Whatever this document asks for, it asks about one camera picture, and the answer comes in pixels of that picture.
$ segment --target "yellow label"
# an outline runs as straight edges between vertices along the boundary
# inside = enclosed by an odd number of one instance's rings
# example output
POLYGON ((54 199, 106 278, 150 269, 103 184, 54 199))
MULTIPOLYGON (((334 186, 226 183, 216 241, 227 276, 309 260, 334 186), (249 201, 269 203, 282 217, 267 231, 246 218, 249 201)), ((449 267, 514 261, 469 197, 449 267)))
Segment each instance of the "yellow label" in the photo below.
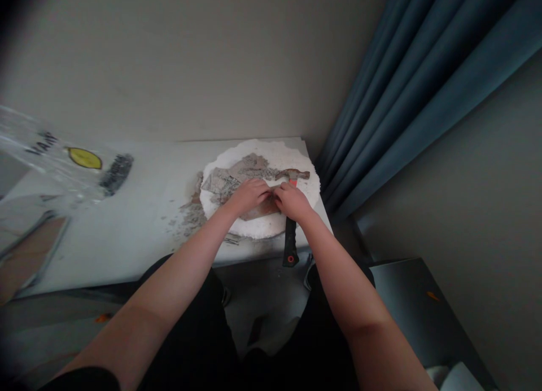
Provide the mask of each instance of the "yellow label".
POLYGON ((100 157, 90 151, 83 150, 82 148, 68 148, 69 157, 77 165, 81 165, 85 168, 102 169, 102 161, 100 157))

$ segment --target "wall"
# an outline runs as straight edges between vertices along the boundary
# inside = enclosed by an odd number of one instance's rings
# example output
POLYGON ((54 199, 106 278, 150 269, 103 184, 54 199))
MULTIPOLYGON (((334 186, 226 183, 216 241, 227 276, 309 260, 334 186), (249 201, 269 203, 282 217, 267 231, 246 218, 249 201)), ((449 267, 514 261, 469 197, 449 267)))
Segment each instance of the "wall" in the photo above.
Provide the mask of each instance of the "wall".
POLYGON ((540 390, 542 51, 356 213, 374 258, 423 257, 500 389, 540 390))
POLYGON ((386 0, 33 0, 1 102, 102 140, 320 150, 386 0))

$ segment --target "hand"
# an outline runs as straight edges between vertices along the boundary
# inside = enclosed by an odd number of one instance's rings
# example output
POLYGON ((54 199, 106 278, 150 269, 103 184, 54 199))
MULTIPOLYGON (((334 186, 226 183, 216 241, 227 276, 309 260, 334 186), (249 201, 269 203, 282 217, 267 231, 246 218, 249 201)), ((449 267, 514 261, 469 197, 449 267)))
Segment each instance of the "hand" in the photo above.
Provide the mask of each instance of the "hand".
POLYGON ((262 179, 247 179, 233 193, 224 205, 241 216, 255 208, 271 195, 271 188, 262 179))
POLYGON ((289 182, 283 182, 275 189, 275 203, 283 214, 297 223, 314 214, 305 194, 289 182))

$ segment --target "leg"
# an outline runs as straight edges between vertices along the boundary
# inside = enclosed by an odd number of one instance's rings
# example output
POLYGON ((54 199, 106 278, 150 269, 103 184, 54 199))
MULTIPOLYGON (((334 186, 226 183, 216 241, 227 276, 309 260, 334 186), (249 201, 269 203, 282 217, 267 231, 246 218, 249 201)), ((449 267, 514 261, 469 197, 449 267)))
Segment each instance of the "leg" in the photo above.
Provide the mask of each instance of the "leg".
MULTIPOLYGON (((369 268, 359 262, 358 266, 374 286, 369 268)), ((287 385, 283 389, 317 389, 322 385, 333 385, 335 389, 357 390, 352 356, 333 317, 316 266, 311 268, 308 280, 311 294, 294 334, 270 359, 271 372, 265 370, 260 378, 275 379, 287 385)))
MULTIPOLYGON (((137 288, 170 256, 148 269, 137 288)), ((224 287, 211 269, 196 298, 164 340, 140 390, 210 389, 236 380, 239 360, 222 307, 223 293, 224 287)))

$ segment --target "black pants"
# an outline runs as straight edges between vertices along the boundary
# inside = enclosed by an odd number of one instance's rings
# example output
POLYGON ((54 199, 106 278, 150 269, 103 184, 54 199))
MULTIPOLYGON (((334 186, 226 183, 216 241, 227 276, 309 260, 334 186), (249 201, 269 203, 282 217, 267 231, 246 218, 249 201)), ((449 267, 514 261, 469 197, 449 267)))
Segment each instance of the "black pants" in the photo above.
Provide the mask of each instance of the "black pants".
MULTIPOLYGON (((169 257, 149 268, 145 282, 169 257)), ((358 263, 374 286, 369 268, 358 263)), ((202 288, 175 324, 147 370, 140 390, 218 389, 359 389, 352 357, 327 303, 316 266, 303 315, 274 356, 250 351, 241 362, 222 307, 224 287, 211 269, 202 288)))

